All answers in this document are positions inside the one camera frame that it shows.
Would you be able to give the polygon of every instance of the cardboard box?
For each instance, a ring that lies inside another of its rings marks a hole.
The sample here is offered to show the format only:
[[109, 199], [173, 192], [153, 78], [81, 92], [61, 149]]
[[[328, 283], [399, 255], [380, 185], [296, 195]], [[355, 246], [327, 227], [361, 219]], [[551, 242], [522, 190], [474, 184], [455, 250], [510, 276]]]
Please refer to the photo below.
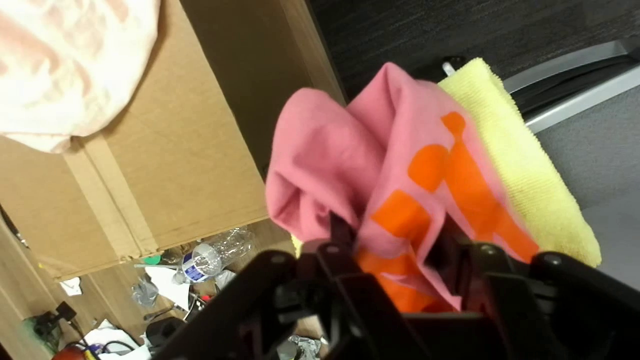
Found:
[[306, 0], [182, 0], [259, 170], [282, 103], [303, 86], [342, 98]]
[[266, 217], [262, 178], [178, 2], [120, 118], [73, 154], [0, 139], [0, 203], [54, 278]]

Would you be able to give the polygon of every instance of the towel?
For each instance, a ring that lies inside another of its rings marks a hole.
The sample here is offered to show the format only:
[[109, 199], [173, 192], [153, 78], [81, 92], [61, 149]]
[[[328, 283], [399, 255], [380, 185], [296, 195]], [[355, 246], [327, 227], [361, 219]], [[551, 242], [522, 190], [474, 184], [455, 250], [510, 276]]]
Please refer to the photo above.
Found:
[[0, 133], [43, 152], [105, 127], [132, 98], [160, 0], [0, 0]]
[[425, 258], [445, 217], [529, 261], [538, 244], [508, 203], [467, 110], [394, 63], [346, 108], [298, 90], [277, 124], [266, 178], [272, 219], [301, 240], [358, 229], [356, 259], [402, 312], [459, 308]]
[[603, 253], [592, 227], [502, 79], [476, 57], [442, 79], [441, 88], [470, 114], [508, 202], [540, 248], [599, 265]]

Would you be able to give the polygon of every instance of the yellow towel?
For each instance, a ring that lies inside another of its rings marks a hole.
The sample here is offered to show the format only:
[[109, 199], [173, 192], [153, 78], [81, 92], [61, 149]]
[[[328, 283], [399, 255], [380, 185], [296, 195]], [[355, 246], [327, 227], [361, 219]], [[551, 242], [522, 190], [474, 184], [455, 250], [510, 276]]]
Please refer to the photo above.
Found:
[[538, 138], [525, 126], [502, 79], [476, 57], [442, 79], [441, 88], [472, 116], [515, 211], [540, 248], [599, 265], [603, 255], [592, 227]]
[[295, 234], [292, 234], [292, 242], [295, 242], [296, 258], [301, 258], [305, 242], [301, 237], [296, 237]]

